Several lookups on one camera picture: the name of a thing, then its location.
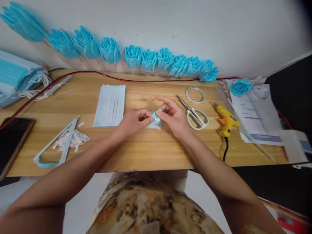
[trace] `orange trigger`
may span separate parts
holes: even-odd
[[[225,125],[225,117],[223,119],[219,119],[220,123],[222,123],[223,125]]]

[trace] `paper flower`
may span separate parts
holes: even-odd
[[[92,34],[83,26],[80,26],[80,31],[75,30],[76,38],[74,46],[89,59],[97,59],[100,57],[100,49]]]
[[[184,72],[186,76],[192,76],[198,73],[202,69],[202,62],[198,59],[198,57],[190,57],[188,58],[188,66]]]
[[[68,32],[52,29],[51,34],[46,34],[54,50],[70,59],[79,58],[80,52],[74,46],[75,39]]]
[[[230,90],[234,95],[243,95],[253,89],[253,84],[248,78],[238,79],[231,85]]]
[[[10,8],[3,7],[4,15],[0,14],[1,19],[26,40],[43,42],[46,32],[39,20],[20,4],[10,4]]]
[[[188,66],[188,59],[183,55],[174,56],[172,59],[172,65],[169,68],[169,74],[171,76],[182,76]]]
[[[157,55],[155,51],[145,50],[142,55],[142,69],[150,72],[153,71],[157,64]]]
[[[205,60],[205,61],[202,61],[201,64],[202,64],[202,68],[199,71],[199,75],[205,75],[213,69],[214,63],[211,60]]]
[[[109,64],[117,64],[120,61],[121,54],[117,42],[108,37],[104,37],[103,41],[98,44],[102,59]]]
[[[208,73],[199,75],[199,80],[204,82],[212,82],[215,81],[218,77],[218,68],[212,68]]]
[[[129,48],[125,48],[123,56],[128,67],[131,69],[137,69],[142,61],[142,48],[130,45]]]
[[[167,71],[172,65],[173,57],[168,48],[161,48],[157,53],[157,68]]]

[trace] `stack of surgical masks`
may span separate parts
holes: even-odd
[[[0,109],[37,88],[41,82],[45,86],[47,70],[33,62],[27,61],[0,50]]]
[[[116,127],[124,116],[125,85],[103,85],[93,127]]]

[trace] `scissors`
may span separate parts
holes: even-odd
[[[195,130],[202,130],[204,127],[206,127],[209,124],[209,119],[205,113],[203,113],[201,110],[190,107],[188,104],[186,104],[186,102],[179,95],[177,96],[179,100],[182,102],[182,104],[184,105],[184,107],[187,109],[186,116],[188,118],[188,124],[190,125],[191,128]],[[203,121],[196,112],[200,113],[204,117],[205,121]],[[191,117],[194,120],[194,122],[198,125],[198,127],[195,127],[191,124],[189,117]]]

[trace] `wooden desk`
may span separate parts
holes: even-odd
[[[69,70],[57,70],[52,72],[51,78],[55,79]],[[139,76],[121,73],[110,73],[113,77],[131,80],[163,80],[156,76]],[[92,127],[95,112],[97,109],[100,88],[103,84],[126,85],[125,107],[127,112],[131,109],[147,108],[155,111],[161,105],[156,100],[156,95],[163,95],[177,101],[176,95],[180,95],[190,106],[198,108],[207,114],[209,125],[201,130],[194,131],[205,144],[218,156],[222,157],[224,150],[221,150],[222,139],[217,134],[221,128],[217,121],[220,116],[214,110],[211,102],[223,105],[217,91],[212,83],[199,81],[191,82],[162,82],[162,83],[130,83],[121,82],[106,78],[95,73],[80,73],[73,75],[68,84],[60,88],[54,95],[64,91],[77,88],[49,101],[52,97],[42,101],[34,101],[19,117],[34,118],[37,120],[30,136],[25,142],[22,150],[16,158],[8,176],[38,176],[44,175],[53,168],[40,168],[33,158],[43,149],[64,127],[66,127],[78,115],[81,117],[78,124],[84,122],[79,129],[91,137],[84,145],[79,147],[78,153],[70,148],[67,159],[83,152],[101,138],[107,136],[115,128],[94,128]],[[191,103],[185,96],[188,87],[200,87],[206,94],[206,100],[201,104]],[[11,116],[26,98],[19,100],[13,105],[0,110],[0,121]],[[288,163],[283,147],[264,146],[275,158],[276,162],[268,159],[255,145],[244,143],[241,140],[239,131],[233,129],[229,137],[229,150],[226,163],[230,166],[254,166]],[[42,162],[58,162],[61,152],[51,147],[42,155]],[[146,170],[168,170],[168,169],[190,169],[194,163],[188,156],[186,149],[174,137],[169,126],[163,123],[163,129],[144,129],[128,141],[124,142],[101,167],[100,172],[115,171],[146,171]]]

